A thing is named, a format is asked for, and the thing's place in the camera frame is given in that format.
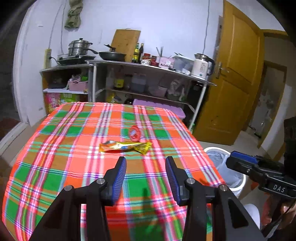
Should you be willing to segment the person's right hand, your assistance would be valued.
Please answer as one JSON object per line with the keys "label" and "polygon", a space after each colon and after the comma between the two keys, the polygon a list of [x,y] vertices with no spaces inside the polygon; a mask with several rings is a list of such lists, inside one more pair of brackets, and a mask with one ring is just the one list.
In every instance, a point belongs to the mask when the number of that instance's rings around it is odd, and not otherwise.
{"label": "person's right hand", "polygon": [[280,198],[274,195],[270,195],[263,205],[263,211],[261,215],[262,226],[266,226],[273,221],[273,216],[281,217],[281,222],[278,229],[284,229],[292,223],[295,217],[295,201],[283,202],[278,207]]}

